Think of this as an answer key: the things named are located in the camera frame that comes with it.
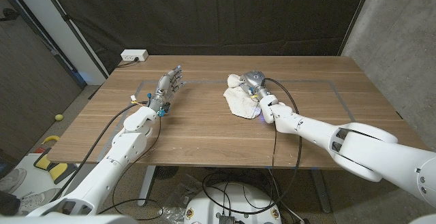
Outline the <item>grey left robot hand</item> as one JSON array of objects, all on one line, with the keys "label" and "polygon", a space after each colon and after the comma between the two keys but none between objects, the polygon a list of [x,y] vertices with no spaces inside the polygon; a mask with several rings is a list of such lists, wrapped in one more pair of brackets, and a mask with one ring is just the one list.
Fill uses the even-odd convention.
[{"label": "grey left robot hand", "polygon": [[158,116],[163,116],[169,112],[170,102],[174,98],[174,94],[185,85],[182,78],[182,69],[178,65],[159,79],[148,104],[148,107],[154,110]]}]

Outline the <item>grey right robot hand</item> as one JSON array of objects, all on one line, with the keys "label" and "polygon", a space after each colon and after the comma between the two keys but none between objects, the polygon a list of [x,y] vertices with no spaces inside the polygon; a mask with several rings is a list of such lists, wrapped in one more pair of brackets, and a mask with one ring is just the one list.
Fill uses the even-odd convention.
[{"label": "grey right robot hand", "polygon": [[261,71],[249,71],[239,80],[242,90],[249,95],[256,95],[259,100],[271,94],[264,84],[265,76]]}]

